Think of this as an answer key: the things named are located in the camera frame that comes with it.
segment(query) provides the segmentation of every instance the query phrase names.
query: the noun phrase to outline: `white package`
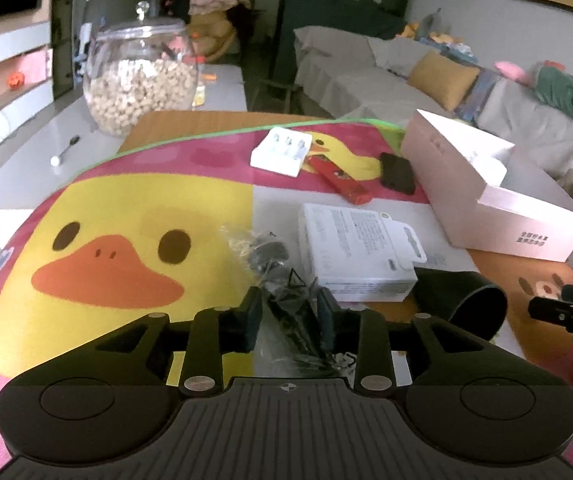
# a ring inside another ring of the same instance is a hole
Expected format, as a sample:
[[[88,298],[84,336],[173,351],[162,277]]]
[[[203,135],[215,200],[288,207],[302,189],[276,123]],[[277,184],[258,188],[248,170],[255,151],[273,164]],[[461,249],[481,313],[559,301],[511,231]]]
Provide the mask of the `white package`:
[[[386,213],[304,204],[298,229],[307,279],[338,301],[403,301],[427,260],[413,228]]]
[[[297,176],[311,148],[313,136],[276,126],[250,154],[250,164],[260,170]]]

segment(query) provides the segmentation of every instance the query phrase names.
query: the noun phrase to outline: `green pillow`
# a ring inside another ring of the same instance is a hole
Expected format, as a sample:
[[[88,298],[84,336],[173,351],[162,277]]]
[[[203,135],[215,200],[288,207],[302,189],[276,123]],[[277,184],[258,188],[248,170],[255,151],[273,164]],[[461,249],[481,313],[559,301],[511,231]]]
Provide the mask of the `green pillow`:
[[[542,66],[535,77],[535,95],[573,119],[573,76],[553,66]]]

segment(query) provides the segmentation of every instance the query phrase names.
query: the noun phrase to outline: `pink pillow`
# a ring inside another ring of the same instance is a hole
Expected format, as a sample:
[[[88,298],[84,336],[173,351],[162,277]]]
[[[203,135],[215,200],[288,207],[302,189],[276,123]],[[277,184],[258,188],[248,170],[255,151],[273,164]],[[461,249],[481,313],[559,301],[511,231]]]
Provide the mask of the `pink pillow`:
[[[497,61],[495,63],[495,67],[498,69],[498,72],[507,79],[511,79],[512,81],[524,86],[532,86],[529,74],[515,63],[510,61]]]

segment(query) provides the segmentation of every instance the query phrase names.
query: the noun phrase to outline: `black phone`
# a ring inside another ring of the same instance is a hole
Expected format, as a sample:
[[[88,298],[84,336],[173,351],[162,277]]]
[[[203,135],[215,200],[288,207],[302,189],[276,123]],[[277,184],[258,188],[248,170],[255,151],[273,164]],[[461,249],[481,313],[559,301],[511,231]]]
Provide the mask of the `black phone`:
[[[415,193],[415,179],[410,162],[404,157],[393,153],[382,152],[380,154],[382,167],[382,185],[407,195]]]

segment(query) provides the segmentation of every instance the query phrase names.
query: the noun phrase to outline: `pink box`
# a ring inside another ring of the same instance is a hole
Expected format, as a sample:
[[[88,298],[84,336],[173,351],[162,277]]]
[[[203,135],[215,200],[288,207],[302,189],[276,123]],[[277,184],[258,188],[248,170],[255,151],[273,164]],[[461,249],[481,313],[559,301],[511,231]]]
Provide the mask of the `pink box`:
[[[474,153],[504,164],[500,186],[471,165]],[[402,154],[454,246],[556,262],[573,251],[573,200],[515,144],[418,110]]]

